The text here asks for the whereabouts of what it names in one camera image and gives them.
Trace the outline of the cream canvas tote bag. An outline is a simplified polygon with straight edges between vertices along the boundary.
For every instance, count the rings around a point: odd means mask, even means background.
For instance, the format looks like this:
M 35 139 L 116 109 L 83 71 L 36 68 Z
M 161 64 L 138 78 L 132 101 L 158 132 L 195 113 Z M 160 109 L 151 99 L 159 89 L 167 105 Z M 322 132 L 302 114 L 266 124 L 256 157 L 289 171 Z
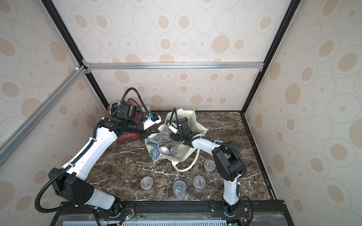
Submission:
M 167 120 L 178 121 L 181 118 L 188 119 L 192 132 L 196 132 L 201 135 L 205 135 L 207 133 L 207 128 L 204 127 L 201 123 L 197 122 L 195 111 L 194 110 L 183 110 L 183 109 L 178 109 L 176 111 L 169 112 L 166 115 L 165 123 L 158 127 L 159 131 L 161 132 L 163 129 L 169 129 L 166 125 Z M 193 165 L 196 163 L 196 161 L 199 157 L 199 153 L 200 153 L 199 149 L 186 146 L 182 142 L 174 141 L 173 139 L 170 139 L 169 141 L 164 141 L 160 137 L 159 133 L 148 136 L 145 139 L 145 145 L 146 145 L 146 148 L 148 150 L 148 153 L 149 153 L 151 159 L 154 162 L 158 162 L 158 161 L 167 159 L 172 163 L 172 166 L 178 172 L 186 172 L 186 171 L 190 170 L 193 167 Z M 160 153 L 160 147 L 162 147 L 162 146 L 168 147 L 169 150 L 173 147 L 178 147 L 180 150 L 180 153 L 176 157 L 173 157 L 170 155 L 163 155 Z M 177 164 L 187 160 L 191 156 L 191 154 L 194 152 L 196 152 L 196 157 L 193 160 L 193 162 L 190 164 L 190 166 L 188 166 L 184 169 L 179 169 L 177 167 Z

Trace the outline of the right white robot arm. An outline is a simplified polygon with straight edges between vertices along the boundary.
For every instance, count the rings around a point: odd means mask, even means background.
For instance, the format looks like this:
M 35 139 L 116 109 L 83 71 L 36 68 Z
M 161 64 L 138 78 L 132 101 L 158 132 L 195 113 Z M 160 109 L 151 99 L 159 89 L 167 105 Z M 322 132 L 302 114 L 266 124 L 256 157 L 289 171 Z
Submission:
M 222 204 L 227 215 L 235 215 L 239 206 L 239 186 L 242 178 L 246 177 L 247 166 L 232 141 L 216 141 L 196 132 L 174 133 L 170 137 L 175 141 L 181 141 L 184 145 L 202 150 L 213 156 L 217 171 L 224 179 L 224 193 Z

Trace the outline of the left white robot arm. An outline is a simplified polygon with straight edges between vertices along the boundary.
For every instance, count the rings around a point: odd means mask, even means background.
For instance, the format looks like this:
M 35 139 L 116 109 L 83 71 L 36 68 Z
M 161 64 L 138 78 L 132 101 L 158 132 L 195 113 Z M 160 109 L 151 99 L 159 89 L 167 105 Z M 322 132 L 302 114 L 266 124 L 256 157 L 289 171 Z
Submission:
M 102 118 L 96 124 L 93 135 L 87 144 L 61 169 L 53 168 L 49 172 L 49 182 L 44 185 L 35 198 L 36 210 L 51 213 L 72 206 L 87 206 L 103 209 L 108 212 L 110 217 L 117 217 L 122 208 L 119 198 L 96 189 L 85 180 L 97 160 L 121 135 L 131 132 L 146 138 L 159 132 L 156 125 L 161 121 L 161 117 L 156 113 L 147 116 L 141 122 L 124 121 L 115 117 Z M 51 209 L 42 207 L 42 195 L 50 186 L 53 187 L 56 195 L 67 199 L 70 203 Z

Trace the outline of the clear seed jar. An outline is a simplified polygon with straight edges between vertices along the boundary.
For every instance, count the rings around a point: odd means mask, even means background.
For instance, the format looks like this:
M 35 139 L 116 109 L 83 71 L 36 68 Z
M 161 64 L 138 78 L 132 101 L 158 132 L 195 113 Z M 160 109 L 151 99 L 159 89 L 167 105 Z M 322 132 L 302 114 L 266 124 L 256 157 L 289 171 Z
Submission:
M 194 188 L 197 190 L 197 191 L 201 191 L 205 188 L 206 186 L 206 180 L 202 177 L 202 176 L 196 176 L 194 179 L 193 179 L 193 185 L 194 185 Z
M 146 176 L 140 181 L 143 190 L 150 190 L 153 187 L 153 178 Z
M 173 184 L 173 195 L 176 199 L 183 199 L 186 196 L 187 186 L 185 182 L 178 180 Z
M 214 161 L 212 160 L 206 160 L 204 162 L 204 170 L 205 170 L 205 173 L 212 173 L 216 168 L 216 164 Z

